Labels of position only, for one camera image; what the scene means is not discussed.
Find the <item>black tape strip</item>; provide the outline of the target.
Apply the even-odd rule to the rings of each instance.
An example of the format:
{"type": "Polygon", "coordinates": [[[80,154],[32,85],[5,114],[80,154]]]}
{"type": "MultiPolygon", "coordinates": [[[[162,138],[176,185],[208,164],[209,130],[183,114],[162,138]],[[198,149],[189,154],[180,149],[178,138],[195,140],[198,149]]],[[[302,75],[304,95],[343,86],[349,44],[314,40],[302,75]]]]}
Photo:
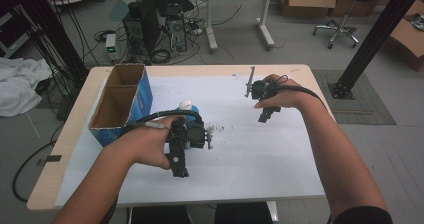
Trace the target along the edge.
{"type": "Polygon", "coordinates": [[[61,158],[62,155],[49,155],[45,159],[39,159],[36,165],[44,167],[49,162],[60,162],[61,158]]]}

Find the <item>dark sleeve cuff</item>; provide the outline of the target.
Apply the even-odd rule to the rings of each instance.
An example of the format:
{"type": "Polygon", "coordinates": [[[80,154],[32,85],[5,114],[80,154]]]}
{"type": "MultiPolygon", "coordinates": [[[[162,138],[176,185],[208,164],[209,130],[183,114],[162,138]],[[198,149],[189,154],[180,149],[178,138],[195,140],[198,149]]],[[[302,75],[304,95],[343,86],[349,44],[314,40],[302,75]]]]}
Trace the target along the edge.
{"type": "Polygon", "coordinates": [[[339,214],[333,224],[393,224],[390,213],[374,206],[350,208],[339,214]]]}

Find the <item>white crumpled cloth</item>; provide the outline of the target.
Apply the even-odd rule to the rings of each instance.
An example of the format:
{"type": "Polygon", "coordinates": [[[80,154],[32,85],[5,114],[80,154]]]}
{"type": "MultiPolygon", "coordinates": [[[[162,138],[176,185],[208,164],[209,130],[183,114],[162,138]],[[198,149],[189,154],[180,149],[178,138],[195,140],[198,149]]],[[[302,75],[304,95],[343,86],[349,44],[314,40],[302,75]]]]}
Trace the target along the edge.
{"type": "Polygon", "coordinates": [[[0,116],[23,114],[42,100],[37,85],[52,76],[44,59],[7,59],[0,57],[0,116]]]}

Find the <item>white paper table cover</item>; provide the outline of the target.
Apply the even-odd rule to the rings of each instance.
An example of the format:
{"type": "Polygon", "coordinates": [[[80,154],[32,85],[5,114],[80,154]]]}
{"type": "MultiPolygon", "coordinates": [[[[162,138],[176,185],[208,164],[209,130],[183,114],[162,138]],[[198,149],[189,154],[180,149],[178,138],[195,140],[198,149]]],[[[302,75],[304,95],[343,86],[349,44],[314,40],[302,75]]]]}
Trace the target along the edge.
{"type": "Polygon", "coordinates": [[[135,164],[119,194],[120,205],[209,203],[320,198],[318,177],[301,114],[284,108],[265,123],[246,98],[242,74],[153,77],[154,111],[190,100],[212,132],[210,145],[186,150],[188,177],[135,164]]]}

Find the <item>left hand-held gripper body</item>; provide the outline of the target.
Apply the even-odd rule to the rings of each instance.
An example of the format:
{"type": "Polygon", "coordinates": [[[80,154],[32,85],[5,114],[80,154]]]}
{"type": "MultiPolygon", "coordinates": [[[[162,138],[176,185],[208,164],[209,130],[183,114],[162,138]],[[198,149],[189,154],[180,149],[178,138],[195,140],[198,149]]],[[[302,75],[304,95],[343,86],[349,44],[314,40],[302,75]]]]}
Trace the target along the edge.
{"type": "Polygon", "coordinates": [[[212,134],[204,127],[203,122],[179,118],[172,122],[171,129],[166,139],[171,150],[185,150],[188,148],[202,149],[207,146],[211,149],[212,134]]]}

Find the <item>person's right hand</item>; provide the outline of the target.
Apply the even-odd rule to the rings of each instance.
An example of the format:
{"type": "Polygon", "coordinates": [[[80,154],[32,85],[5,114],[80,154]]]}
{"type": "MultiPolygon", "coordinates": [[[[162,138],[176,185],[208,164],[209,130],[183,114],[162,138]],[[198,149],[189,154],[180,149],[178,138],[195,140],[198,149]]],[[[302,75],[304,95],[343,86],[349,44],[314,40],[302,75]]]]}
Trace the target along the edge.
{"type": "MultiPolygon", "coordinates": [[[[298,86],[298,83],[293,79],[276,74],[270,74],[266,76],[264,81],[275,81],[279,86],[298,86]]],[[[314,101],[318,101],[318,99],[304,92],[295,90],[279,90],[275,96],[257,102],[255,104],[255,108],[261,109],[278,106],[301,110],[303,107],[312,104],[314,101]]]]}

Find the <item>person's right leg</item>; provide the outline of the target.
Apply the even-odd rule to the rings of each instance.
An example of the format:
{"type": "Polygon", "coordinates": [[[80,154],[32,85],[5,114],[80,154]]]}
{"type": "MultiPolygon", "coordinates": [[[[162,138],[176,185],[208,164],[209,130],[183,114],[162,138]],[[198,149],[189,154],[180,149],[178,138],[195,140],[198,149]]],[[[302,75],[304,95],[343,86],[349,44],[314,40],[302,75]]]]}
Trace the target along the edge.
{"type": "Polygon", "coordinates": [[[214,224],[273,224],[266,202],[218,204],[214,224]]]}

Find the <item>grey-fronted computer tower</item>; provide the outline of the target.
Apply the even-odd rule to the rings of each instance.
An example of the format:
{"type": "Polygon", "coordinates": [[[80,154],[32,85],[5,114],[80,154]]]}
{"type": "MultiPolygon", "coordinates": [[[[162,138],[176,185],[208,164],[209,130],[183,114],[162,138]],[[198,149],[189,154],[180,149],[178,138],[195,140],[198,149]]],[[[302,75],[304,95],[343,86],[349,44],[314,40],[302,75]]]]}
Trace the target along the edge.
{"type": "Polygon", "coordinates": [[[189,0],[152,0],[170,34],[170,46],[176,52],[187,50],[184,14],[194,9],[189,0]]]}

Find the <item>large brown cardboard box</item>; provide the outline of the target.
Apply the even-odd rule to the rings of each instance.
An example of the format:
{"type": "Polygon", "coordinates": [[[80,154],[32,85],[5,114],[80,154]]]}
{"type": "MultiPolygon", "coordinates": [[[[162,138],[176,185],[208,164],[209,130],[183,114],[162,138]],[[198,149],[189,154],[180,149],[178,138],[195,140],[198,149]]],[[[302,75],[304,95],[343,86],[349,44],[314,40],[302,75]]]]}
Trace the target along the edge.
{"type": "Polygon", "coordinates": [[[424,31],[411,20],[424,14],[424,2],[416,0],[386,41],[391,51],[417,72],[424,72],[424,31]]]}

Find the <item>white power supply unit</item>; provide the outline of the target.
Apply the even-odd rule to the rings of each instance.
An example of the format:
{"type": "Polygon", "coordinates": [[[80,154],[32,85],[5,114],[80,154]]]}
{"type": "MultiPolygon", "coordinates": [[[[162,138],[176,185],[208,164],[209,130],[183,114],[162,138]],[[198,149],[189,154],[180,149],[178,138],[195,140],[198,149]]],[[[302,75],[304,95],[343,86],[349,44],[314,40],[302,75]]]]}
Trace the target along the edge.
{"type": "Polygon", "coordinates": [[[115,33],[106,35],[105,48],[111,61],[115,61],[118,59],[115,33]]]}

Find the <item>person's left leg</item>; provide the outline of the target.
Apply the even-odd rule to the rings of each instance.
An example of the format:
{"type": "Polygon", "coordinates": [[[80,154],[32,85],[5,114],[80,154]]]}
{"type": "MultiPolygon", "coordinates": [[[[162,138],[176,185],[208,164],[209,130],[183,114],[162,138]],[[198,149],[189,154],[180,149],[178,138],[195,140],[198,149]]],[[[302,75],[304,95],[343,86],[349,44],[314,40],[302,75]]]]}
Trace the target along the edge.
{"type": "Polygon", "coordinates": [[[131,224],[192,224],[184,206],[135,207],[131,224]]]}

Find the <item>person's left hand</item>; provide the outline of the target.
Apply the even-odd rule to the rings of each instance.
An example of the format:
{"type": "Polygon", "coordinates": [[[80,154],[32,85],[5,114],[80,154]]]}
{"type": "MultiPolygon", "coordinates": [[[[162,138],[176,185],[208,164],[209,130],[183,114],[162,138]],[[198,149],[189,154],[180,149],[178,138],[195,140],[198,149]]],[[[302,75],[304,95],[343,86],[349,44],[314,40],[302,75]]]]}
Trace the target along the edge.
{"type": "Polygon", "coordinates": [[[177,115],[148,121],[146,126],[138,127],[125,134],[126,143],[135,152],[132,160],[135,163],[169,170],[170,162],[165,155],[164,145],[170,134],[172,123],[178,119],[184,119],[184,117],[177,115]]]}

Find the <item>black office chair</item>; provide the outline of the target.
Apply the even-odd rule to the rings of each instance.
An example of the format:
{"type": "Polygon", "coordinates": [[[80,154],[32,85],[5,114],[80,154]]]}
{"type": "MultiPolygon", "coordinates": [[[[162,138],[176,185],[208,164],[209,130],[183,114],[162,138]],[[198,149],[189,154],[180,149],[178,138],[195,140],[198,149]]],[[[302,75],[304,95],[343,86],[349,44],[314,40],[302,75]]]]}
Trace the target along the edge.
{"type": "Polygon", "coordinates": [[[327,48],[331,49],[333,47],[334,40],[341,34],[349,37],[352,41],[352,47],[356,47],[359,44],[359,40],[353,35],[356,31],[355,27],[348,27],[346,25],[347,21],[352,15],[352,10],[354,9],[357,3],[369,3],[376,0],[350,0],[351,4],[346,9],[344,16],[339,22],[336,22],[333,19],[330,19],[325,25],[316,25],[313,29],[312,34],[315,35],[320,29],[323,30],[332,30],[334,32],[333,36],[330,38],[327,48]]]}

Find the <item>white-legged desk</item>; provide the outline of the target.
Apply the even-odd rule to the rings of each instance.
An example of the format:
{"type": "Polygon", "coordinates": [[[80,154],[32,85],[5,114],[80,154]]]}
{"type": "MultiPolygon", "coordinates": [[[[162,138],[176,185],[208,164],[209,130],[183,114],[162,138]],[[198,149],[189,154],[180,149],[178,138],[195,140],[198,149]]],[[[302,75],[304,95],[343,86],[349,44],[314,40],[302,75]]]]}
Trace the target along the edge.
{"type": "MultiPolygon", "coordinates": [[[[211,53],[215,53],[218,50],[218,44],[215,38],[214,30],[212,27],[212,0],[207,0],[206,4],[206,36],[209,43],[209,50],[211,53]]],[[[275,47],[275,42],[266,26],[266,18],[268,15],[270,0],[263,0],[261,16],[256,19],[256,25],[258,27],[259,33],[265,41],[265,47],[267,50],[271,50],[275,47]]]]}

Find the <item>blue bottle with white cap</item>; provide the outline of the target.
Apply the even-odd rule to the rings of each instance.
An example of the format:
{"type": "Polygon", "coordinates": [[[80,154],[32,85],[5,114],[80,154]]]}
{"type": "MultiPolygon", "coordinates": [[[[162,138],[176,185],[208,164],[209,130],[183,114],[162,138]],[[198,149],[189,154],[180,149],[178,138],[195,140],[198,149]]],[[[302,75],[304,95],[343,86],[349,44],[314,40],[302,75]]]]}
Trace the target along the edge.
{"type": "MultiPolygon", "coordinates": [[[[190,100],[182,101],[179,104],[178,109],[179,110],[190,110],[190,111],[194,111],[196,113],[199,112],[199,109],[195,105],[193,105],[190,100]]],[[[186,119],[187,119],[188,122],[192,122],[192,121],[196,120],[196,118],[194,116],[190,116],[190,115],[186,115],[186,119]]]]}

